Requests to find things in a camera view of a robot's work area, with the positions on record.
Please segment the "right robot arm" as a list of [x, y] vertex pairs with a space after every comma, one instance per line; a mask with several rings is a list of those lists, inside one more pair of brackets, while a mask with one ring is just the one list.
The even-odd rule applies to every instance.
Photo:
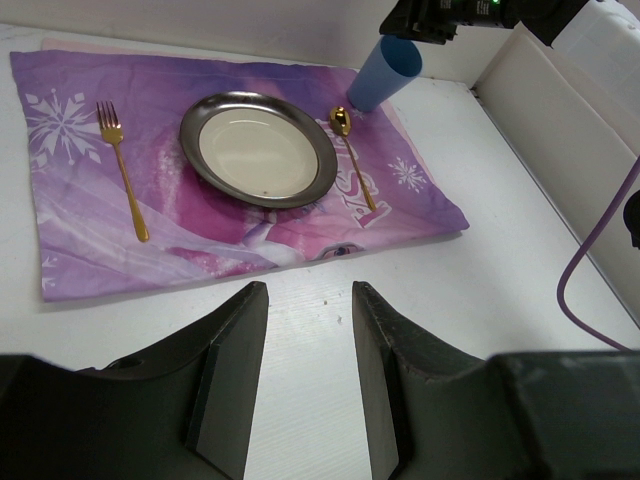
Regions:
[[379, 27], [382, 35], [444, 45], [459, 26], [513, 29], [523, 24], [549, 46], [586, 0], [402, 0]]

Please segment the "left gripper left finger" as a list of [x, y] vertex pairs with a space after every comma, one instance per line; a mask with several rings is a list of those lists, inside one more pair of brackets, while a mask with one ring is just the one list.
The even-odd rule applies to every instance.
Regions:
[[240, 479], [269, 296], [252, 282], [215, 311], [104, 369], [1, 358], [5, 479]]

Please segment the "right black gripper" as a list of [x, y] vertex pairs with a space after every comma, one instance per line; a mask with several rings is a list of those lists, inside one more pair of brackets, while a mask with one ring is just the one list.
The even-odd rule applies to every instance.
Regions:
[[382, 21], [379, 33], [434, 45], [456, 35], [465, 2], [456, 0], [399, 0]]

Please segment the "gold spoon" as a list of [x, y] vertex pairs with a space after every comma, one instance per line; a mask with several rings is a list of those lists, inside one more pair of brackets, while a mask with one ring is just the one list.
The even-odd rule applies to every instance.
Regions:
[[351, 158], [352, 166], [355, 169], [365, 202], [368, 208], [372, 212], [374, 212], [377, 207], [362, 176], [361, 170], [355, 158], [354, 151], [348, 140], [348, 135], [351, 132], [351, 119], [348, 111], [343, 106], [336, 106], [330, 110], [329, 126], [336, 135], [343, 139], [348, 154]]

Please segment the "gold fork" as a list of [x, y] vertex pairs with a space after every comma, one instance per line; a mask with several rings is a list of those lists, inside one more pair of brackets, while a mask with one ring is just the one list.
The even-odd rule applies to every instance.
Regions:
[[137, 239], [141, 243], [150, 240], [150, 234], [128, 176], [128, 172], [121, 153], [120, 145], [124, 139], [122, 125], [117, 116], [115, 107], [111, 101], [99, 101], [96, 103], [96, 113], [102, 139], [114, 149], [118, 167], [124, 183], [127, 200], [132, 216], [132, 222]]

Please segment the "purple Elsa cloth placemat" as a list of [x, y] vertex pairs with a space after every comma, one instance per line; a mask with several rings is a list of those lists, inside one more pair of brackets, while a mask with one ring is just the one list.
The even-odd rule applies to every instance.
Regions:
[[[328, 114], [345, 102], [349, 69], [179, 57], [14, 52], [28, 136], [48, 302], [197, 283], [457, 233], [463, 212], [434, 184], [388, 107], [354, 115], [348, 140], [377, 209], [364, 199]], [[248, 205], [209, 185], [179, 142], [187, 110], [220, 92], [259, 92], [310, 115], [338, 161], [332, 188], [295, 209]], [[96, 103], [111, 101], [150, 240], [141, 243]]]

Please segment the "steel plate with cream centre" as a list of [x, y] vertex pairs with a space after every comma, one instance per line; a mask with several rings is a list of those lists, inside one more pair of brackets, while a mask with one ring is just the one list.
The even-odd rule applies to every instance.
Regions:
[[255, 206], [310, 205], [337, 176], [337, 155], [324, 129], [299, 107], [255, 92], [197, 101], [181, 121], [179, 141], [202, 179]]

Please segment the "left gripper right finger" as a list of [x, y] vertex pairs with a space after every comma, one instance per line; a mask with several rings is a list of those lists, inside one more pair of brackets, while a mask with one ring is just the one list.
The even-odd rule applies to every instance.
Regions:
[[544, 351], [482, 360], [352, 288], [376, 479], [635, 479], [639, 355]]

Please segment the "blue plastic cup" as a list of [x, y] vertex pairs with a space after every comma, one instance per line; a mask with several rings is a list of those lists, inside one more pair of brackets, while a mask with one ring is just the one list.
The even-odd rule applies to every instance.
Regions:
[[419, 76], [423, 68], [416, 45], [392, 35], [381, 36], [347, 90], [351, 105], [371, 112]]

